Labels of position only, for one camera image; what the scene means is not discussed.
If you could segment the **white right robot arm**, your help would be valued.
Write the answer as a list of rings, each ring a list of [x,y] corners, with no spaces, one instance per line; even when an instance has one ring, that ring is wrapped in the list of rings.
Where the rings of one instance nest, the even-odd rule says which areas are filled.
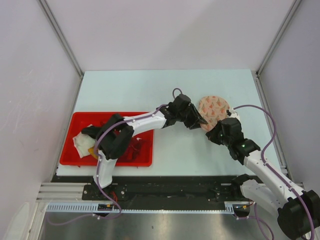
[[[264,157],[261,148],[245,138],[237,118],[225,118],[205,134],[209,141],[227,147],[230,156],[252,171],[264,184],[259,184],[246,174],[237,178],[230,188],[231,196],[242,201],[253,200],[276,217],[282,232],[291,240],[310,234],[315,238],[320,226],[320,197],[314,190],[306,191]]]

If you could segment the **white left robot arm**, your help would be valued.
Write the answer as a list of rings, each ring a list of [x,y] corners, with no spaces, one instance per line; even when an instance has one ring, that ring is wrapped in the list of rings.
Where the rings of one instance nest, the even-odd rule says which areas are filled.
[[[179,94],[172,102],[162,104],[154,111],[135,115],[114,114],[104,124],[96,136],[94,153],[98,156],[93,194],[100,200],[110,196],[109,185],[113,181],[113,171],[117,160],[127,151],[132,138],[136,135],[170,127],[182,122],[190,129],[198,129],[207,121],[200,115],[191,99]]]

